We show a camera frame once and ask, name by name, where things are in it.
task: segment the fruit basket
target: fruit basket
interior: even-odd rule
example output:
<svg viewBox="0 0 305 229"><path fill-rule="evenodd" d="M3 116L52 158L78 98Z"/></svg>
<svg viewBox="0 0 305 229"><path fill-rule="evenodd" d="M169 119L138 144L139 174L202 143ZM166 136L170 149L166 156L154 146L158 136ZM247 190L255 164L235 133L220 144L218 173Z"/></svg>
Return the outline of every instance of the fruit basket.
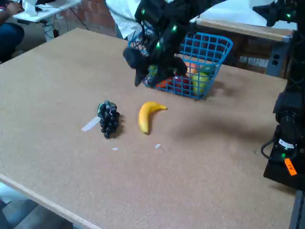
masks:
<svg viewBox="0 0 305 229"><path fill-rule="evenodd" d="M140 42L141 34L139 33L132 38L128 45L141 50L144 55L148 55ZM187 74L176 75L164 80L156 86L156 89L194 99L205 98L232 45L233 42L223 36L201 32L187 35L180 45L180 53L177 55L183 59L188 67ZM151 65L149 74L144 81L146 86L156 72L157 66Z"/></svg>

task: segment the orange tag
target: orange tag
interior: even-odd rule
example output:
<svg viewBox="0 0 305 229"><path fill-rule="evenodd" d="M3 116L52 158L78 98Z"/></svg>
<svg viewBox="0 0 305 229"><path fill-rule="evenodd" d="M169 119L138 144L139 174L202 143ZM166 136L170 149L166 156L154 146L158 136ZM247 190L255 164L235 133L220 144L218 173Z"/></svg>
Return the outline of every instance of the orange tag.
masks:
<svg viewBox="0 0 305 229"><path fill-rule="evenodd" d="M296 175L296 170L295 170L294 166L292 165L292 162L289 158L285 159L285 164L287 166L287 169L288 169L290 175L292 175L292 176Z"/></svg>

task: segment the person's leg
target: person's leg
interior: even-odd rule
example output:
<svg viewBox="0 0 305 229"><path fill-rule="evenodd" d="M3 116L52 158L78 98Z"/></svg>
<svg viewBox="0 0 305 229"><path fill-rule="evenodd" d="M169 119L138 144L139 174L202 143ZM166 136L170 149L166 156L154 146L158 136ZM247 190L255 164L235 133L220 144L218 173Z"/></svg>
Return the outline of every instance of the person's leg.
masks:
<svg viewBox="0 0 305 229"><path fill-rule="evenodd" d="M0 26L0 61L7 61L24 37L24 30L14 23L4 23Z"/></svg>

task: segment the robotic arm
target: robotic arm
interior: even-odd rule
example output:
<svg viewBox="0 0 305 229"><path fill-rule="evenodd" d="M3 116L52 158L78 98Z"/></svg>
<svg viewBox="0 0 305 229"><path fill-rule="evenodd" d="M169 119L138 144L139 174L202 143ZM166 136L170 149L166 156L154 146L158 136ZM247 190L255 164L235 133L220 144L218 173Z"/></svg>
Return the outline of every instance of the robotic arm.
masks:
<svg viewBox="0 0 305 229"><path fill-rule="evenodd" d="M123 55L130 67L136 69L135 86L149 73L150 65L157 65L157 74L151 87L174 76L185 75L187 67L175 57L187 33L196 32L196 24L190 19L213 6L212 0L142 0L135 18L142 25L142 43L149 55L126 48ZM262 146L262 154L268 158L264 176L299 190L305 190L305 1L277 0L266 6L254 7L265 17L267 26L277 21L297 22L295 48L291 72L285 90L279 94L274 113L279 125L273 138ZM144 25L154 31L144 35ZM270 156L264 148L273 144Z"/></svg>
<svg viewBox="0 0 305 229"><path fill-rule="evenodd" d="M196 31L196 24L190 20L211 7L211 0L175 0L167 3L165 0L142 0L135 13L135 18L142 25L149 24L154 34L145 35L142 43L148 56L134 48L126 48L123 56L130 67L136 69L135 86L138 86L147 76L150 65L157 65L155 77L149 83L151 87L169 77L174 72L185 75L187 67L183 60L175 57L179 53L182 40L187 33Z"/></svg>

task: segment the white desk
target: white desk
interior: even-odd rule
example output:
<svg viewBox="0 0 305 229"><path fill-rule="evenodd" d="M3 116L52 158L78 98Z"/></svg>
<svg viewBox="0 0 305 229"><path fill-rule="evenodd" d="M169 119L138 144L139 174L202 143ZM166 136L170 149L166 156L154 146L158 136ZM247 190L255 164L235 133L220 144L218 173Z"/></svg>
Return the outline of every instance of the white desk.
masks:
<svg viewBox="0 0 305 229"><path fill-rule="evenodd" d="M54 2L46 3L45 5L38 5L42 11L37 12L36 16L30 16L26 12L21 12L14 15L14 18L31 22L40 22L43 19L47 19L52 15L55 15L80 3L81 0L56 0Z"/></svg>
<svg viewBox="0 0 305 229"><path fill-rule="evenodd" d="M13 17L16 19L30 21L30 22L41 22L42 27L45 33L47 42L53 38L53 25L51 22L51 16L56 15L57 13L64 11L68 8L81 4L81 0L56 0L54 2L46 3L45 5L38 5L42 11L37 12L36 16L30 16L26 12L21 12Z"/></svg>

